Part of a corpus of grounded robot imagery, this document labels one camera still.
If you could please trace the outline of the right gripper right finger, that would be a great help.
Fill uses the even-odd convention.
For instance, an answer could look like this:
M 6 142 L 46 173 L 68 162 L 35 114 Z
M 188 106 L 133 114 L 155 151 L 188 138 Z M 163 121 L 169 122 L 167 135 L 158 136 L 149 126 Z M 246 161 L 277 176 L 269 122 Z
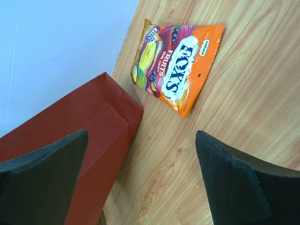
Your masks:
M 202 130 L 195 146 L 214 224 L 299 224 L 299 171 L 251 156 Z

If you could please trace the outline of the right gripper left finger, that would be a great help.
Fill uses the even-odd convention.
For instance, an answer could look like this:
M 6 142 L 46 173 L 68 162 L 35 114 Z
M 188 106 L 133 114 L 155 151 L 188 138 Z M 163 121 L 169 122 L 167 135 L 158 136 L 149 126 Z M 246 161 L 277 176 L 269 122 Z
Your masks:
M 78 130 L 48 146 L 0 164 L 2 225 L 62 225 L 88 145 Z

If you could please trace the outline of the red brown paper bag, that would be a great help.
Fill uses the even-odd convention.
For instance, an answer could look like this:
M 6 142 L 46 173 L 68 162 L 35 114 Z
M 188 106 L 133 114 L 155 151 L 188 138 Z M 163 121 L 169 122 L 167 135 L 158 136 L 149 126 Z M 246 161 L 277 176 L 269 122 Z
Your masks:
M 4 135 L 0 163 L 87 130 L 87 150 L 64 225 L 95 225 L 142 117 L 141 105 L 102 73 Z

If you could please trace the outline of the orange snack packet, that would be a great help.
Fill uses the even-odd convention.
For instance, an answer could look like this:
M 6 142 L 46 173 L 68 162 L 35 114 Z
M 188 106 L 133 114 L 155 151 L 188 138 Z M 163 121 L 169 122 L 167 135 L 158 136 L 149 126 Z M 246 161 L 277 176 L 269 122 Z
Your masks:
M 145 19 L 133 84 L 186 118 L 208 77 L 225 25 L 154 25 Z

